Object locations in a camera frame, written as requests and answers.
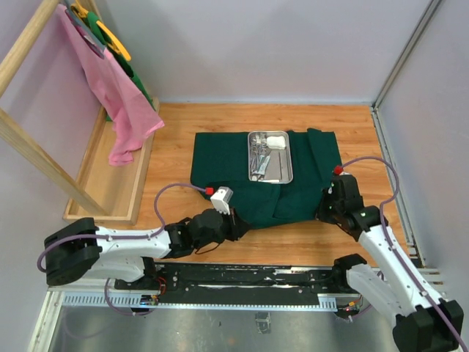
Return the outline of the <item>dark green surgical cloth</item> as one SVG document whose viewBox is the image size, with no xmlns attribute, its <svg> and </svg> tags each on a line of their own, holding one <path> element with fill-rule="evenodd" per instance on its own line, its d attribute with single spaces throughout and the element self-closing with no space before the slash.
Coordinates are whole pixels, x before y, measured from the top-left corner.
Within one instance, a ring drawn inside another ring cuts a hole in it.
<svg viewBox="0 0 469 352">
<path fill-rule="evenodd" d="M 287 134 L 290 157 L 270 152 L 264 174 L 255 175 L 250 170 L 248 133 L 197 133 L 191 183 L 230 188 L 229 204 L 254 229 L 313 220 L 322 190 L 341 164 L 336 135 L 314 128 Z"/>
</svg>

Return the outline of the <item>steel instrument tray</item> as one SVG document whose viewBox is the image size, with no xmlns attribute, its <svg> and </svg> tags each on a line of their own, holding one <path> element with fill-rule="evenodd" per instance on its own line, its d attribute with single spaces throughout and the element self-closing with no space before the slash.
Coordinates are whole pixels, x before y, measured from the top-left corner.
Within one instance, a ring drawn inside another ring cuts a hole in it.
<svg viewBox="0 0 469 352">
<path fill-rule="evenodd" d="M 284 136 L 287 140 L 287 147 L 284 150 L 272 150 L 267 147 L 264 155 L 270 156 L 270 162 L 264 175 L 258 175 L 251 171 L 251 151 L 250 139 L 255 134 L 263 134 L 268 136 Z M 281 152 L 283 178 L 278 180 L 278 152 Z M 293 181 L 293 167 L 291 147 L 289 143 L 289 135 L 285 131 L 252 131 L 248 134 L 248 179 L 254 182 L 272 183 L 272 184 L 288 184 Z"/>
</svg>

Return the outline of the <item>white gauze roll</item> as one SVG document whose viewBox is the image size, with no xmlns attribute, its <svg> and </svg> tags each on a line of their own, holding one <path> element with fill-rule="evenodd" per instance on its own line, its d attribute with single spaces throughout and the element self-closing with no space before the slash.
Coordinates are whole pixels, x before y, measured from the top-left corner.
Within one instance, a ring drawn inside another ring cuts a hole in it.
<svg viewBox="0 0 469 352">
<path fill-rule="evenodd" d="M 284 136 L 268 136 L 266 145 L 272 150 L 284 150 L 287 147 L 287 140 Z"/>
</svg>

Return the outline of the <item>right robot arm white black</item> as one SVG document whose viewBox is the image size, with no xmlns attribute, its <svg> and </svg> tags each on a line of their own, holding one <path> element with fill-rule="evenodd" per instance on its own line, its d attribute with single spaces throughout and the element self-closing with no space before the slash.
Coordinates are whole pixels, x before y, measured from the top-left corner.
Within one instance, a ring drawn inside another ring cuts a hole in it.
<svg viewBox="0 0 469 352">
<path fill-rule="evenodd" d="M 431 286 L 405 254 L 380 209 L 365 206 L 357 180 L 334 175 L 322 192 L 317 219 L 335 224 L 359 243 L 381 271 L 359 254 L 334 261 L 332 284 L 354 290 L 386 318 L 399 351 L 466 351 L 461 338 L 464 312 Z"/>
</svg>

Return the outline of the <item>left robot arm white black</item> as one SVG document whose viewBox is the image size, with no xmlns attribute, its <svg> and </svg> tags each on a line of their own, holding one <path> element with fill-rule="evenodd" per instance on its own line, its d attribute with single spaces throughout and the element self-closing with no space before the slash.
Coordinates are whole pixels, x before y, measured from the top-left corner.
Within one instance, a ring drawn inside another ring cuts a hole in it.
<svg viewBox="0 0 469 352">
<path fill-rule="evenodd" d="M 51 287 L 87 278 L 118 279 L 149 290 L 157 281 L 150 260 L 187 257 L 211 243 L 237 241 L 250 229 L 235 212 L 215 209 L 149 230 L 109 229 L 86 217 L 44 240 L 37 267 Z"/>
</svg>

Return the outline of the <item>steel surgical scissors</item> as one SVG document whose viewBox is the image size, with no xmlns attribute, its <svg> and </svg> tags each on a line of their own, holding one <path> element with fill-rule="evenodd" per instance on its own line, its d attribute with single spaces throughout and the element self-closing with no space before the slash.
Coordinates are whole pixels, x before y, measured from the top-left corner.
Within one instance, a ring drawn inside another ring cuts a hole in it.
<svg viewBox="0 0 469 352">
<path fill-rule="evenodd" d="M 258 170 L 267 149 L 267 140 L 265 135 L 255 133 L 250 139 L 250 148 L 251 171 L 255 172 Z"/>
</svg>

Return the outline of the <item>blue suture packet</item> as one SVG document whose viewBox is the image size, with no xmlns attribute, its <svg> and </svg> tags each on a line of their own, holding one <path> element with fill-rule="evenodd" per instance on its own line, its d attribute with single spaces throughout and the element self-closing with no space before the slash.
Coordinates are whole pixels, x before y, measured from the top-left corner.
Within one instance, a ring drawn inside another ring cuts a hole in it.
<svg viewBox="0 0 469 352">
<path fill-rule="evenodd" d="M 254 170 L 254 173 L 258 175 L 264 175 L 266 173 L 266 169 L 268 167 L 269 162 L 270 162 L 270 156 L 262 155 L 261 158 L 259 159 L 259 165 Z"/>
</svg>

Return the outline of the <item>pink cloth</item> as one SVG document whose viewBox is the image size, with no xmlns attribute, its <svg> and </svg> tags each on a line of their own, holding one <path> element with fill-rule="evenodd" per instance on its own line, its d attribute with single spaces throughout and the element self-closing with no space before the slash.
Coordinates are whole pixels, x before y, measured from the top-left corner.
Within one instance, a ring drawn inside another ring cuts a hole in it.
<svg viewBox="0 0 469 352">
<path fill-rule="evenodd" d="M 133 162 L 132 152 L 164 126 L 143 92 L 132 82 L 113 54 L 63 4 L 56 8 L 67 36 L 84 70 L 89 88 L 113 121 L 116 141 L 108 162 L 123 166 Z"/>
</svg>

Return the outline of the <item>grey hanger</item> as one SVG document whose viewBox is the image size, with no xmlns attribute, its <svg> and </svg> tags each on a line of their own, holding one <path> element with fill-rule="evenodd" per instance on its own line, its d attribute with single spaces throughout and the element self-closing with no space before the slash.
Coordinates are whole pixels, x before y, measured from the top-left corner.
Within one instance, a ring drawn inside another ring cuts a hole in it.
<svg viewBox="0 0 469 352">
<path fill-rule="evenodd" d="M 99 57 L 103 57 L 105 46 L 92 33 L 91 29 L 76 15 L 71 7 L 67 6 L 65 13 L 89 48 L 91 48 Z"/>
</svg>

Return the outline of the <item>green garment on hanger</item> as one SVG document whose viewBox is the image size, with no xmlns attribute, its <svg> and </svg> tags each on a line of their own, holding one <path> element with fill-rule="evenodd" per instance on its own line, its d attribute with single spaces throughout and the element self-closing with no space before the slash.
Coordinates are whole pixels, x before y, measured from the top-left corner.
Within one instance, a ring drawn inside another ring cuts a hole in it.
<svg viewBox="0 0 469 352">
<path fill-rule="evenodd" d="M 100 19 L 96 14 L 89 11 L 86 15 L 85 23 L 91 29 L 91 32 L 94 36 L 102 43 L 105 47 L 113 54 L 114 58 L 119 63 L 120 67 L 125 71 L 130 80 L 136 85 L 136 87 L 141 91 L 144 97 L 147 99 L 149 104 L 153 109 L 155 109 L 152 98 L 149 96 L 147 91 L 144 88 L 144 85 L 141 82 L 141 79 L 137 73 L 133 70 L 129 62 L 127 62 L 123 55 L 118 54 L 113 48 L 111 48 L 111 38 L 105 33 L 105 31 L 98 25 Z"/>
</svg>

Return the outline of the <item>yellow hanger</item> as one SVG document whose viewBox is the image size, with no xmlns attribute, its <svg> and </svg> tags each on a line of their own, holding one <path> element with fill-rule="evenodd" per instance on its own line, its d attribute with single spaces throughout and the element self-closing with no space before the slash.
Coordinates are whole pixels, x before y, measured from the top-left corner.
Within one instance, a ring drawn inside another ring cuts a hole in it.
<svg viewBox="0 0 469 352">
<path fill-rule="evenodd" d="M 103 39 L 104 45 L 114 54 L 122 57 L 126 62 L 131 61 L 131 55 L 114 33 L 101 21 L 97 13 L 88 10 L 80 1 L 73 1 L 69 8 L 80 20 L 89 25 L 89 28 L 96 28 L 98 36 Z"/>
</svg>

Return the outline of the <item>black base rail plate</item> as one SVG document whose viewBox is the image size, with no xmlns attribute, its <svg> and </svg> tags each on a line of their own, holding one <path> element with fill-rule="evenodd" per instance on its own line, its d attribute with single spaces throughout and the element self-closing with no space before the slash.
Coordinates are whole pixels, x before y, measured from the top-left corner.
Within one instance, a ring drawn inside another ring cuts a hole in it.
<svg viewBox="0 0 469 352">
<path fill-rule="evenodd" d="M 155 263 L 133 282 L 118 279 L 116 290 L 162 290 L 160 303 L 196 305 L 314 305 L 321 295 L 354 300 L 359 293 L 346 286 L 330 267 Z"/>
</svg>

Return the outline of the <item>wooden rack frame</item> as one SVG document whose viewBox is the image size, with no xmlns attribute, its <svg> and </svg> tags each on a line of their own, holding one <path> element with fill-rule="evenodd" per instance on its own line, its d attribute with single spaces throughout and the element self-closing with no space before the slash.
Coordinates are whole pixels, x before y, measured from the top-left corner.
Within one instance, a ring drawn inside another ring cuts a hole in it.
<svg viewBox="0 0 469 352">
<path fill-rule="evenodd" d="M 106 195 L 106 206 L 129 198 L 125 173 L 134 176 L 133 165 L 108 165 L 106 143 L 114 131 L 105 126 L 94 132 L 98 101 L 57 15 L 51 16 L 33 45 L 1 98 L 1 107 L 72 177 L 84 171 L 84 156 L 94 152 L 84 185 L 96 198 Z M 64 224 L 65 211 L 77 216 L 83 208 L 2 141 L 1 231 L 52 230 Z"/>
</svg>

